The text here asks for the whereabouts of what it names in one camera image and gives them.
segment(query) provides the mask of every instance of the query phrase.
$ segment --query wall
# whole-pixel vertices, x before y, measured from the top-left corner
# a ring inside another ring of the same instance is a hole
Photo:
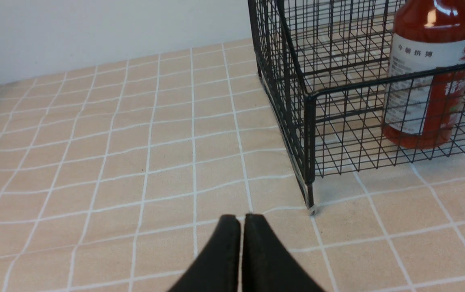
[[[247,0],[0,0],[0,84],[246,37]]]

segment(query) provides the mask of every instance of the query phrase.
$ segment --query wire basket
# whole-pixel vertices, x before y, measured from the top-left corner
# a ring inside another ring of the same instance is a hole
[[[411,90],[426,78],[465,70],[387,77],[394,13],[404,3],[249,0],[258,74],[312,213],[316,177],[465,153],[465,93],[450,140],[437,148],[401,148],[382,134],[390,84]]]

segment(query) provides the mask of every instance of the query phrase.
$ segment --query red sauce bottle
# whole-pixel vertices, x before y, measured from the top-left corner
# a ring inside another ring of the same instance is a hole
[[[408,0],[393,29],[388,76],[465,63],[465,0]],[[383,135],[404,148],[448,142],[464,91],[465,71],[393,83],[386,90]]]

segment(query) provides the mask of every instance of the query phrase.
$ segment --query metal wire mesh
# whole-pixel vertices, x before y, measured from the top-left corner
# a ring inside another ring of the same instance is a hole
[[[451,72],[386,78],[394,13],[404,3],[249,0],[259,74],[309,207],[316,176],[465,153],[465,94],[447,143],[415,150],[383,137],[383,110],[390,110],[384,98],[386,91],[393,91],[390,84],[409,84],[402,90],[431,90],[431,84],[422,81]]]

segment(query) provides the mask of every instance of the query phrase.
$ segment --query orange liquid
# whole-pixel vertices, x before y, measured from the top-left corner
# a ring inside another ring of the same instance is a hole
[[[411,41],[451,43],[465,40],[465,0],[408,0],[395,14],[394,33]],[[404,148],[435,148],[451,138],[454,124],[448,124],[450,109],[461,103],[461,92],[446,96],[445,85],[465,80],[464,72],[440,74],[433,78],[424,129],[419,135],[403,133],[386,124],[383,135]]]

